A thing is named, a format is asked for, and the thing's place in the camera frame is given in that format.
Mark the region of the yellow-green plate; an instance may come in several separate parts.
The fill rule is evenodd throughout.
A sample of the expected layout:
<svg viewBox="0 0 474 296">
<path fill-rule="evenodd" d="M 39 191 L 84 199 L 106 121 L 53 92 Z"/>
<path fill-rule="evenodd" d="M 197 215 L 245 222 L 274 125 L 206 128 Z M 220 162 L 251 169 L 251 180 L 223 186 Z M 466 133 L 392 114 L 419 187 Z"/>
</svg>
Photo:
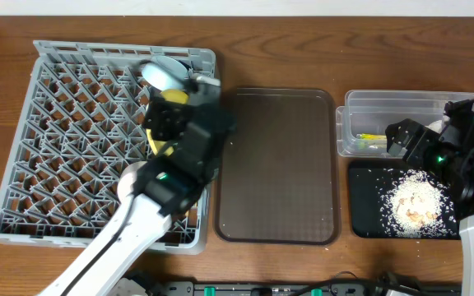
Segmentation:
<svg viewBox="0 0 474 296">
<path fill-rule="evenodd" d="M 186 104 L 188 102 L 188 95 L 181 91 L 181 90 L 176 90 L 176 89 L 168 89 L 168 90 L 163 90 L 160 93 L 160 96 L 165 100 L 169 101 L 172 103 L 178 103 L 178 104 Z M 151 137 L 151 130 L 146 129 L 146 136 L 149 142 L 149 146 L 151 148 L 151 152 L 154 155 L 157 155 L 160 149 L 164 146 L 165 142 L 164 141 L 155 141 Z"/>
</svg>

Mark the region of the light blue saucer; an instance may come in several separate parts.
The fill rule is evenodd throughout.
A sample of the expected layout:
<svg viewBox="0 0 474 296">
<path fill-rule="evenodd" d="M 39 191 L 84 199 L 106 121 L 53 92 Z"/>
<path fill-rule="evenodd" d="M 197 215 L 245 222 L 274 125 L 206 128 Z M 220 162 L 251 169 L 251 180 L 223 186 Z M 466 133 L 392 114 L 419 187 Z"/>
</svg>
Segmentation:
<svg viewBox="0 0 474 296">
<path fill-rule="evenodd" d="M 181 90 L 189 79 L 188 68 L 167 56 L 152 57 L 142 65 L 141 74 L 157 90 Z"/>
</svg>

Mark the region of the green snack wrapper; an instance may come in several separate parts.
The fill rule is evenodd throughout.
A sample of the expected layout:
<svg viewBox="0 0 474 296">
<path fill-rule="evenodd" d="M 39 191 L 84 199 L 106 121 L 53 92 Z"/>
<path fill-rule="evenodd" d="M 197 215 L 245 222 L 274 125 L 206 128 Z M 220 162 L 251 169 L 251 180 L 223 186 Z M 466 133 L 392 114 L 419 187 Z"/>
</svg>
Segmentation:
<svg viewBox="0 0 474 296">
<path fill-rule="evenodd" d="M 385 135 L 375 135 L 375 134 L 367 134 L 361 133 L 355 136 L 357 139 L 365 140 L 365 141 L 386 141 L 387 137 Z"/>
</svg>

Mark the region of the white bowl with food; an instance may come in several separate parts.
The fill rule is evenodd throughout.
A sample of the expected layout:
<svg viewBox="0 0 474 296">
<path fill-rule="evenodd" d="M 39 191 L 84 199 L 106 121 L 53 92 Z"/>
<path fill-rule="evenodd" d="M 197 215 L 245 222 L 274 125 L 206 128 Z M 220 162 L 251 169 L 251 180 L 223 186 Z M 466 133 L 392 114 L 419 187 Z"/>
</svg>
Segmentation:
<svg viewBox="0 0 474 296">
<path fill-rule="evenodd" d="M 127 196 L 132 192 L 133 184 L 137 180 L 138 171 L 146 164 L 146 161 L 138 161 L 130 164 L 120 176 L 117 186 L 117 196 L 121 204 L 123 204 Z"/>
</svg>

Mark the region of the white tissue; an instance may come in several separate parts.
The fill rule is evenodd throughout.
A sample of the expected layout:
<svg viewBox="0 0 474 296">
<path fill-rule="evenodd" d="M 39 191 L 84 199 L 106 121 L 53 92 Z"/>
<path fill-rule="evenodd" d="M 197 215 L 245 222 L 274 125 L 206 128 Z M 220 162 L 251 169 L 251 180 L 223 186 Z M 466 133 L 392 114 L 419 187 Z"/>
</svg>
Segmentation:
<svg viewBox="0 0 474 296">
<path fill-rule="evenodd" d="M 433 132 L 441 133 L 444 128 L 447 126 L 447 120 L 438 120 L 430 123 L 427 127 Z"/>
</svg>

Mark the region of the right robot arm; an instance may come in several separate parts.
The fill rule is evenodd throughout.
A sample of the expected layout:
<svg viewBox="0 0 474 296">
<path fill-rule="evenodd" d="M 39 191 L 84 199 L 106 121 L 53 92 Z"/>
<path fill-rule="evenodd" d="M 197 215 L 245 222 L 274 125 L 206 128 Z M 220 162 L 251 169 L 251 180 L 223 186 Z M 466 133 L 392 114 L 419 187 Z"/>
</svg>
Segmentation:
<svg viewBox="0 0 474 296">
<path fill-rule="evenodd" d="M 388 125 L 387 151 L 448 188 L 462 243 L 462 294 L 474 295 L 474 110 L 453 109 L 447 115 L 441 132 L 411 119 Z"/>
</svg>

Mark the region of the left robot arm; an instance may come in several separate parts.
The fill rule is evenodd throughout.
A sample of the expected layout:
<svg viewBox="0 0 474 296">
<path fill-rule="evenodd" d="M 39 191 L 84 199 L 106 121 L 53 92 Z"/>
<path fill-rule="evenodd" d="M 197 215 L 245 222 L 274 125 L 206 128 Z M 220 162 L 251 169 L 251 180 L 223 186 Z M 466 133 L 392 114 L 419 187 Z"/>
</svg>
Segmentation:
<svg viewBox="0 0 474 296">
<path fill-rule="evenodd" d="M 127 269 L 187 212 L 219 173 L 235 119 L 219 104 L 158 99 L 142 124 L 163 141 L 147 161 L 129 165 L 118 182 L 120 207 L 91 244 L 43 295 L 106 295 Z"/>
</svg>

